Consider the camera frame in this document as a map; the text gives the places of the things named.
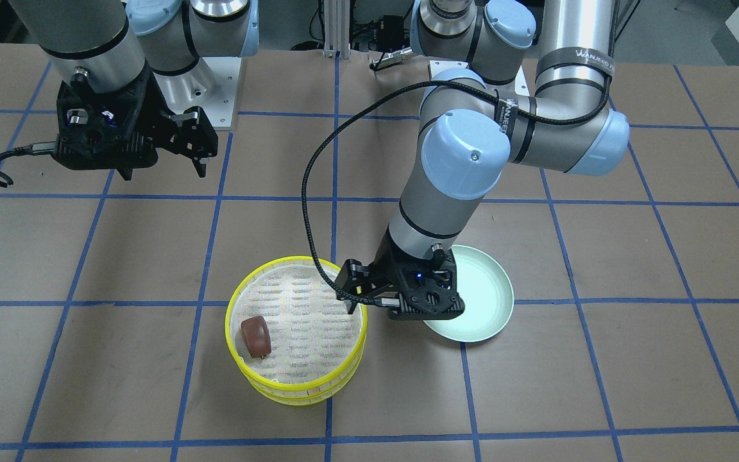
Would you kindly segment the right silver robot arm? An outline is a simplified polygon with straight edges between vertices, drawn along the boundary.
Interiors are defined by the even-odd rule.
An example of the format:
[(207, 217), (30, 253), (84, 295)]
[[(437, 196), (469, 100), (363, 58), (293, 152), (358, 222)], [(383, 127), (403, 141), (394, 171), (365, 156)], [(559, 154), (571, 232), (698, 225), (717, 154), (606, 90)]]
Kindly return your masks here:
[(208, 58), (254, 56), (257, 1), (12, 1), (62, 77), (50, 154), (73, 171), (114, 170), (128, 181), (159, 150), (187, 158), (200, 178), (218, 154), (207, 103)]

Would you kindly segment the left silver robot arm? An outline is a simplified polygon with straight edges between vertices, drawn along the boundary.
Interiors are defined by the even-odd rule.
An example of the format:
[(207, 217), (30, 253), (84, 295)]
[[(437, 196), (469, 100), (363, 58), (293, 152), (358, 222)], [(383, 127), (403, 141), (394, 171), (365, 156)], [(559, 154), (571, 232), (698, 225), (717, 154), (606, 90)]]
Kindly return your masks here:
[(411, 47), (461, 62), (423, 86), (414, 165), (368, 265), (331, 281), (347, 311), (393, 320), (464, 312), (452, 245), (507, 163), (603, 176), (624, 157), (629, 123), (607, 107), (616, 1), (416, 1)]

